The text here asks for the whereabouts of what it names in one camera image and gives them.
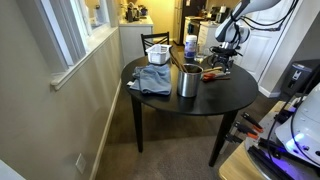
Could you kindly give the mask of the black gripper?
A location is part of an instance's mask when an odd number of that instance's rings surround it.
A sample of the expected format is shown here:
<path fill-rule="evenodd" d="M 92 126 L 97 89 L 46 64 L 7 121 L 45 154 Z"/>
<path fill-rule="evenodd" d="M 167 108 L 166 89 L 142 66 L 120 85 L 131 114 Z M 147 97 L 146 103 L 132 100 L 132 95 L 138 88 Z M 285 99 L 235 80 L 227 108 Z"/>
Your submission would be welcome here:
<path fill-rule="evenodd" d="M 233 64 L 231 57 L 241 55 L 241 53 L 237 52 L 237 49 L 239 49 L 239 46 L 235 49 L 225 49 L 220 46 L 210 47 L 209 50 L 213 53 L 212 66 L 215 67 L 217 63 L 221 63 L 226 69 L 230 69 Z"/>

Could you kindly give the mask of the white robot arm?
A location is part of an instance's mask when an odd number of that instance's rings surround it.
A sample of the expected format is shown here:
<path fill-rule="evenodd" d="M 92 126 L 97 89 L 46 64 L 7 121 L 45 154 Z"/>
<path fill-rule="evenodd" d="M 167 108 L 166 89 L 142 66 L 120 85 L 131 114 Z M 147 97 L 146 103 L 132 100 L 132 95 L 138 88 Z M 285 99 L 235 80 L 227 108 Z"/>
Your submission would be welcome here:
<path fill-rule="evenodd" d="M 221 45 L 211 49 L 215 54 L 213 64 L 220 63 L 229 70 L 233 64 L 231 57 L 238 55 L 236 49 L 249 38 L 251 30 L 279 31 L 299 0 L 292 0 L 287 13 L 272 23 L 264 24 L 247 17 L 249 13 L 267 10 L 279 2 L 280 0 L 241 0 L 216 29 L 215 39 L 221 42 Z"/>

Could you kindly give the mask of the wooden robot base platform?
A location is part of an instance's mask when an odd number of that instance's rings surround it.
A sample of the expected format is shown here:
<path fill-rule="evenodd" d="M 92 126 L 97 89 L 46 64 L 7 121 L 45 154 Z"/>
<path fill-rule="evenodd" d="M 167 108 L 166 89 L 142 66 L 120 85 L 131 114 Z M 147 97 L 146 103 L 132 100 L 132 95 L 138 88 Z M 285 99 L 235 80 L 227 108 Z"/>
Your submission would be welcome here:
<path fill-rule="evenodd" d="M 268 180 L 255 166 L 242 142 L 219 167 L 221 180 Z"/>

